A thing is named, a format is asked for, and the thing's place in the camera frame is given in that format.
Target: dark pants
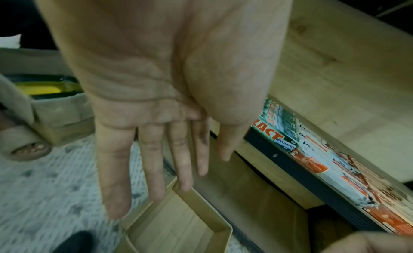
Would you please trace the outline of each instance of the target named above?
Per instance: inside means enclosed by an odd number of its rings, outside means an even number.
[[[57,49],[33,0],[0,0],[0,37],[18,34],[21,48]]]

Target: foot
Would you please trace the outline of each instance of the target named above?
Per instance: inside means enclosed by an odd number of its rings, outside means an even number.
[[[16,123],[10,119],[4,112],[0,111],[0,132],[16,126]],[[28,155],[29,153],[43,152],[47,149],[44,143],[31,143],[14,150],[11,155]]]

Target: tiled floor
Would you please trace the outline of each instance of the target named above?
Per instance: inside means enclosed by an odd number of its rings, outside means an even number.
[[[112,252],[121,232],[101,206],[94,162],[94,136],[33,162],[0,157],[0,249],[2,253],[46,253],[70,234],[91,230],[97,253]],[[148,195],[139,147],[132,147],[133,207]],[[227,252],[247,253],[234,237]]]

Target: toothpaste box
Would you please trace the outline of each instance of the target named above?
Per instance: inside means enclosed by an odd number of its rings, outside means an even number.
[[[290,152],[298,145],[295,116],[281,105],[267,99],[252,128],[260,131],[275,144]]]

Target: sandal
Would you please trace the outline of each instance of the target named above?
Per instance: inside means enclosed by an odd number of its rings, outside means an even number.
[[[17,125],[0,131],[0,152],[11,160],[35,160],[48,155],[51,150],[50,143],[26,125]]]

